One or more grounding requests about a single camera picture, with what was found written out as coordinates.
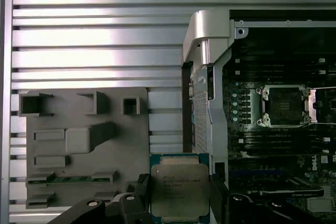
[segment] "gray plastic tab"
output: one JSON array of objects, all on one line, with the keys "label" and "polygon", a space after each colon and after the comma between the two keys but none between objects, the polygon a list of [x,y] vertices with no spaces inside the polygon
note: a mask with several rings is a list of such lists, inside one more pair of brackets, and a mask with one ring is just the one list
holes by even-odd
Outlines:
[{"label": "gray plastic tab", "polygon": [[104,93],[94,91],[92,93],[77,93],[77,95],[92,100],[91,107],[86,110],[85,115],[104,114],[109,111],[108,100]]},{"label": "gray plastic tab", "polygon": [[52,94],[29,92],[19,95],[19,116],[52,116],[46,111],[44,99],[52,98]]},{"label": "gray plastic tab", "polygon": [[34,181],[47,181],[55,176],[55,173],[40,173],[40,174],[33,174],[27,178],[28,182]]},{"label": "gray plastic tab", "polygon": [[33,195],[26,201],[26,207],[30,209],[47,208],[54,198],[55,193]]},{"label": "gray plastic tab", "polygon": [[117,171],[114,170],[112,172],[97,172],[91,176],[92,179],[101,179],[108,178],[110,179],[110,183],[114,182],[117,179]]},{"label": "gray plastic tab", "polygon": [[89,127],[69,128],[65,132],[66,152],[70,154],[90,153],[98,145],[113,138],[112,122],[93,124]]},{"label": "gray plastic tab", "polygon": [[64,140],[65,130],[39,130],[34,131],[34,140]]},{"label": "gray plastic tab", "polygon": [[65,167],[67,165],[65,156],[35,157],[34,164],[39,168]]},{"label": "gray plastic tab", "polygon": [[140,115],[140,98],[127,97],[122,99],[123,115]]}]

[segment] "cpu socket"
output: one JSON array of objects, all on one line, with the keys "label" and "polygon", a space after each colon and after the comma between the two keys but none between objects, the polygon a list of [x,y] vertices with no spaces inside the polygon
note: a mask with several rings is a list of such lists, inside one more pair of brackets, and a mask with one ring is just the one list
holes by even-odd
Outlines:
[{"label": "cpu socket", "polygon": [[267,85],[256,89],[260,94],[263,127],[301,127],[310,123],[306,103],[310,90],[304,85]]}]

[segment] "motherboard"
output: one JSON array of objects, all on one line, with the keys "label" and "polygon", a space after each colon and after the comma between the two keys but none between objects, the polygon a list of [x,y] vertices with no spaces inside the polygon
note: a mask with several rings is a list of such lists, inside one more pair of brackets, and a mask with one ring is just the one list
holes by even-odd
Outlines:
[{"label": "motherboard", "polygon": [[250,28],[223,67],[230,190],[336,216],[336,44],[328,28]]}]

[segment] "screw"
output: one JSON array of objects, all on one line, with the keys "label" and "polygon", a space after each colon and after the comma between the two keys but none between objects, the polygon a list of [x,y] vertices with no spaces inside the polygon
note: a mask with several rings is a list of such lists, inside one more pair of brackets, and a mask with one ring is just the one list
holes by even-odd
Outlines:
[{"label": "screw", "polygon": [[96,205],[98,205],[98,202],[96,202],[96,201],[90,201],[90,202],[88,202],[88,206],[89,207],[94,207]]},{"label": "screw", "polygon": [[309,123],[310,122],[310,116],[305,116],[303,118],[303,120],[306,122],[306,123]]},{"label": "screw", "polygon": [[305,89],[305,90],[303,90],[302,94],[303,94],[305,97],[307,97],[307,96],[310,95],[310,90]]}]

